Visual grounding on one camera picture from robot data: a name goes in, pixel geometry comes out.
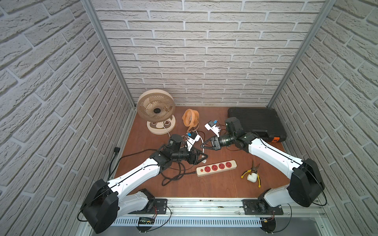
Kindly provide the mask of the beige red power strip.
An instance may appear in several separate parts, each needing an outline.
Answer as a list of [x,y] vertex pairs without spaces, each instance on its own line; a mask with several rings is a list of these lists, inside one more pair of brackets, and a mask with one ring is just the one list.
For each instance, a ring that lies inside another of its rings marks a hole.
[[237,168],[235,160],[229,160],[225,162],[210,164],[206,166],[201,166],[196,169],[196,174],[198,177],[216,174],[224,171],[234,170]]

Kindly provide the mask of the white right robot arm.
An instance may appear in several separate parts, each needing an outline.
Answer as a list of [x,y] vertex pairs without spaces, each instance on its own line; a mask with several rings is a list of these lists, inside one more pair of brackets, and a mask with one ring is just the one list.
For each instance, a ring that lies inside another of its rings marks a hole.
[[309,207],[325,189],[315,161],[291,156],[269,145],[255,132],[234,131],[219,137],[214,136],[206,140],[201,148],[220,150],[231,145],[259,157],[290,180],[289,184],[269,189],[260,196],[262,201],[270,207],[290,203]]

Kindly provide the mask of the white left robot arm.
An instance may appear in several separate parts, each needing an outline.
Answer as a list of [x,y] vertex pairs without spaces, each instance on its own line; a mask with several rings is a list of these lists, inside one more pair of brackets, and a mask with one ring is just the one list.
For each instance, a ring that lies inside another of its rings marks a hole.
[[143,189],[131,194],[138,186],[170,168],[174,161],[197,165],[207,158],[207,154],[195,147],[187,149],[180,144],[163,145],[126,174],[108,181],[96,181],[91,186],[80,213],[95,233],[102,233],[117,217],[149,207],[149,203],[154,200],[149,191]]

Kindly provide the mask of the white pipe elbow fitting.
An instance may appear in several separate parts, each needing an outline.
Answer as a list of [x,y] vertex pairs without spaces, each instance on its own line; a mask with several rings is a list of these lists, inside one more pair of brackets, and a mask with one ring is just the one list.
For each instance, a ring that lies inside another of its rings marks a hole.
[[255,183],[257,182],[258,180],[258,174],[257,173],[251,173],[247,176],[247,180],[252,182],[252,183]]

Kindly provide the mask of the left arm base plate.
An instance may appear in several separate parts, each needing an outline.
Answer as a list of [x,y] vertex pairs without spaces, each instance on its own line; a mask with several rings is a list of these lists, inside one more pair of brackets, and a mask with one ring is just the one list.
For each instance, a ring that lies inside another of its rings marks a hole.
[[168,200],[163,198],[150,200],[144,209],[129,214],[166,214],[167,202]]

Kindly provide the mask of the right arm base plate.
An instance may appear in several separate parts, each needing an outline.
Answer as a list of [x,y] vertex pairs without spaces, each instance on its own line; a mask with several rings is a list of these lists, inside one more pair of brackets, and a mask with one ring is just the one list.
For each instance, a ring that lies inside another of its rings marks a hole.
[[265,201],[258,199],[242,200],[245,215],[283,215],[281,206],[269,206]]

